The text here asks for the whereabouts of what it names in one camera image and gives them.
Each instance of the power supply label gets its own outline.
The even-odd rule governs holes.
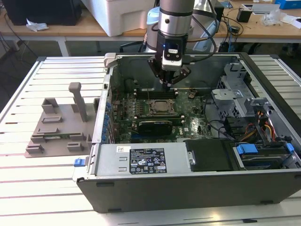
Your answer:
[[[167,173],[164,148],[130,149],[130,173]]]

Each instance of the laboratory workbench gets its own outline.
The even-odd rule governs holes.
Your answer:
[[[300,117],[299,77],[280,59],[269,55],[251,58]],[[73,181],[77,170],[85,170],[74,171],[78,156],[24,158],[44,98],[55,97],[58,104],[73,103],[68,86],[76,81],[82,84],[85,102],[92,103],[103,88],[103,60],[100,56],[47,57],[36,62],[0,114],[1,225],[301,225],[301,192],[272,205],[98,214]],[[258,84],[252,85],[265,96]]]
[[[242,3],[250,4],[250,1],[231,1],[233,9],[239,8]],[[230,9],[225,9],[225,16],[236,20],[238,10],[229,11]],[[301,15],[301,9],[283,10],[283,12],[292,16]],[[0,32],[5,40],[18,41],[19,39],[6,24],[4,15],[5,11],[0,15]],[[300,29],[284,23],[281,26],[264,26],[260,22],[261,17],[252,14],[248,23],[242,23],[244,32],[239,36],[237,42],[300,43]],[[120,36],[109,37],[87,10],[83,10],[82,17],[76,26],[50,25],[48,30],[39,32],[33,32],[26,26],[14,26],[9,20],[8,22],[22,40],[57,41],[64,57],[70,55],[66,45],[67,41],[140,41],[143,40],[146,32],[145,29],[137,29],[125,32]],[[222,23],[218,33],[214,36],[216,43],[221,43],[226,35],[227,28]]]

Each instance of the white box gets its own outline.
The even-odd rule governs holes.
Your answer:
[[[147,13],[154,0],[82,0],[108,36],[146,29]]]

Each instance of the white plastic bag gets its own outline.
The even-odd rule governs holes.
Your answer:
[[[27,20],[26,27],[28,27],[30,30],[32,30],[34,32],[49,29],[49,27],[47,27],[47,24],[45,24],[45,23],[37,24],[37,23],[29,21],[28,19],[26,19],[26,20]]]
[[[263,15],[261,18],[261,22],[265,26],[280,24],[282,25],[281,20],[281,11],[280,9],[276,9],[271,11],[269,14]]]

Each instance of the green circuit board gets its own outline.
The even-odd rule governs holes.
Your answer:
[[[185,139],[212,138],[203,115],[202,96],[189,99],[190,91],[179,90],[176,99],[157,100],[156,107],[162,111],[154,111],[155,100],[139,100],[133,94],[127,94],[113,104],[114,121],[116,125],[116,143],[162,143],[182,142]],[[141,136],[137,130],[135,116],[148,117],[149,112],[156,120],[172,121],[172,132],[168,136]]]

